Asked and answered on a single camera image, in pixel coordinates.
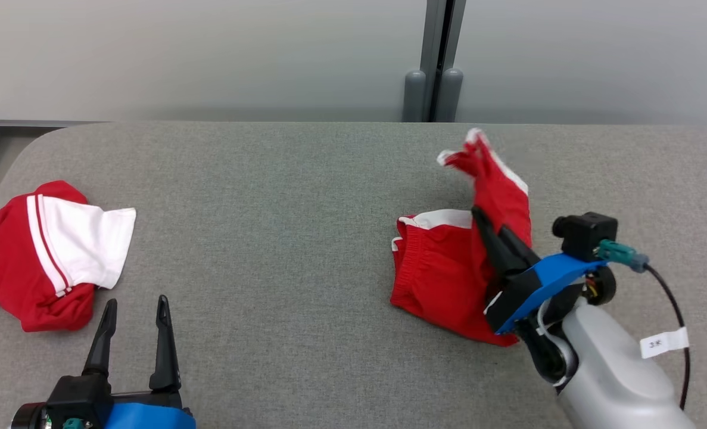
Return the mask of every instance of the blue gripper part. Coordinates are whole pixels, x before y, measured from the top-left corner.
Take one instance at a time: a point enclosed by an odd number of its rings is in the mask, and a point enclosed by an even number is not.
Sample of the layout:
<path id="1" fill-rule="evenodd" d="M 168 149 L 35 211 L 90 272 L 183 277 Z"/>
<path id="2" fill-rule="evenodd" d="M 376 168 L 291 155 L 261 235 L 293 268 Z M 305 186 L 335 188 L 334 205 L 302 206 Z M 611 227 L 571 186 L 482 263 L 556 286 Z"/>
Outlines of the blue gripper part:
<path id="1" fill-rule="evenodd" d="M 106 429 L 196 429 L 195 419 L 177 408 L 115 404 Z"/>
<path id="2" fill-rule="evenodd" d="M 579 277 L 583 277 L 601 266 L 607 266 L 607 262 L 606 260 L 584 262 L 564 253 L 549 255 L 538 261 L 528 271 L 532 269 L 536 272 L 536 276 L 541 282 L 541 287 L 528 296 L 528 299 L 517 308 L 512 317 L 504 322 L 502 327 L 496 331 L 496 334 L 511 332 L 515 327 L 515 321 L 524 318 L 533 310 L 541 307 L 544 301 L 560 293 Z"/>

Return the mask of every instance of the gray robot arm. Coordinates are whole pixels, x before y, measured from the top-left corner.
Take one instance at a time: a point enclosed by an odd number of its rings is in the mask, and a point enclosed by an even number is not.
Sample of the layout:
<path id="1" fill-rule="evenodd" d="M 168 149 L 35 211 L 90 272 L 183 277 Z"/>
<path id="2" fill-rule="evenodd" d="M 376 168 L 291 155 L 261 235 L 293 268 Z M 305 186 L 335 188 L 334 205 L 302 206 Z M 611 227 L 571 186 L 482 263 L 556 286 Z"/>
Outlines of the gray robot arm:
<path id="1" fill-rule="evenodd" d="M 577 369 L 557 401 L 575 429 L 691 429 L 674 385 L 600 307 L 578 299 L 562 321 Z"/>

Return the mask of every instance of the red and white shirt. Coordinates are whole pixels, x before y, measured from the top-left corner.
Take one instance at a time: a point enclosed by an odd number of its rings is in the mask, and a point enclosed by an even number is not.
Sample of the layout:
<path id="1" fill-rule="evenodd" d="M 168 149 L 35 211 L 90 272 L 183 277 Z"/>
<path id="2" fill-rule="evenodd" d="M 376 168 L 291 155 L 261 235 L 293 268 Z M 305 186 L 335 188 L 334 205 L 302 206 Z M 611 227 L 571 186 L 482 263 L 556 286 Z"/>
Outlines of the red and white shirt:
<path id="1" fill-rule="evenodd" d="M 87 203 L 57 181 L 0 210 L 0 305 L 24 331 L 83 328 L 94 285 L 113 288 L 120 277 L 136 210 Z"/>

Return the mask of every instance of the camera lens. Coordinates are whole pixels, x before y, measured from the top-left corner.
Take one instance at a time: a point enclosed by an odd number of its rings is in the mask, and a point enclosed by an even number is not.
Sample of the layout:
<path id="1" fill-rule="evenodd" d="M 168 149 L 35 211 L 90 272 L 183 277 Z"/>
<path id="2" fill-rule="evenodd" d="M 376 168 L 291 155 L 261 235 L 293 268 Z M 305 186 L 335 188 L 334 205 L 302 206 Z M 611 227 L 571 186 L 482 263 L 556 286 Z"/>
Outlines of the camera lens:
<path id="1" fill-rule="evenodd" d="M 22 405 L 12 418 L 10 429 L 51 429 L 46 425 L 45 406 L 46 402 Z"/>

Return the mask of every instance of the black cable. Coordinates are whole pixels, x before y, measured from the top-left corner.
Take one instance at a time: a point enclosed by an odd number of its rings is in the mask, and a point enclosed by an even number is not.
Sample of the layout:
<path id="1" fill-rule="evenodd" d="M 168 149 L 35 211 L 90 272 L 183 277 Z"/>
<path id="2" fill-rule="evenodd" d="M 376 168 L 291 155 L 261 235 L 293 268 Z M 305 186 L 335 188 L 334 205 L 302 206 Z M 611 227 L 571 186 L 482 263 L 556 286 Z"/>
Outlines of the black cable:
<path id="1" fill-rule="evenodd" d="M 655 268 L 653 268 L 650 264 L 645 263 L 644 268 L 647 269 L 647 271 L 652 274 L 655 279 L 658 280 L 658 283 L 661 283 L 661 288 L 666 292 L 666 295 L 668 296 L 668 300 L 671 301 L 671 305 L 674 307 L 674 312 L 677 314 L 677 320 L 679 321 L 679 326 L 680 328 L 684 328 L 684 318 L 682 317 L 682 310 L 679 309 L 679 304 L 677 304 L 677 299 L 674 298 L 674 294 L 671 293 L 670 288 L 666 284 L 666 280 L 663 280 L 663 277 L 658 273 L 658 271 L 655 271 Z M 686 405 L 686 393 L 689 389 L 689 372 L 690 372 L 690 364 L 689 364 L 689 347 L 684 348 L 684 383 L 682 385 L 682 397 L 679 400 L 679 407 L 683 410 L 684 405 Z"/>

